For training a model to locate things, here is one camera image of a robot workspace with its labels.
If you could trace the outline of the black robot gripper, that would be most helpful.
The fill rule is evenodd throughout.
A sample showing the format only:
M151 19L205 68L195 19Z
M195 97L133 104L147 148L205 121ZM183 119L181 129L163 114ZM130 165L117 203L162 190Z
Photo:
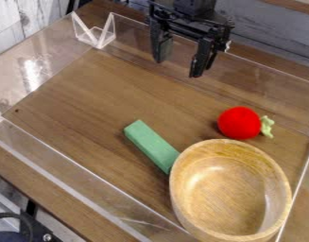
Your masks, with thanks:
M229 34L234 23L214 10L215 2L217 0L171 0L170 3L163 3L162 0L147 0L154 61L161 63L171 55L171 33L198 41L197 53L190 62L190 78L198 78L210 68L217 50L229 49Z

